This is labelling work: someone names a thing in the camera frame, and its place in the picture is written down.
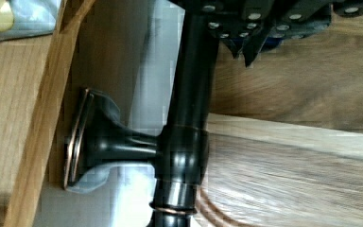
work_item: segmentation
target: wooden board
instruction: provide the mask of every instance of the wooden board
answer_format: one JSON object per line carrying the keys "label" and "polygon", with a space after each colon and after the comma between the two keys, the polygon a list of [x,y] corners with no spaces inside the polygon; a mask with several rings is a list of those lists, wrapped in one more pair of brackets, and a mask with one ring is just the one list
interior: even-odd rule
{"label": "wooden board", "polygon": [[286,41],[250,68],[221,46],[211,112],[363,133],[363,36]]}
{"label": "wooden board", "polygon": [[363,161],[333,154],[212,135],[204,191],[202,226],[363,227]]}
{"label": "wooden board", "polygon": [[332,25],[330,26],[329,31],[351,36],[363,36],[363,16],[342,18],[333,14]]}
{"label": "wooden board", "polygon": [[63,2],[60,7],[57,29],[52,36],[41,86],[31,116],[30,129],[9,201],[4,225],[6,227],[32,225],[76,46],[78,29],[93,3],[93,0],[69,1]]}
{"label": "wooden board", "polygon": [[51,38],[0,43],[0,205],[7,205],[26,144]]}

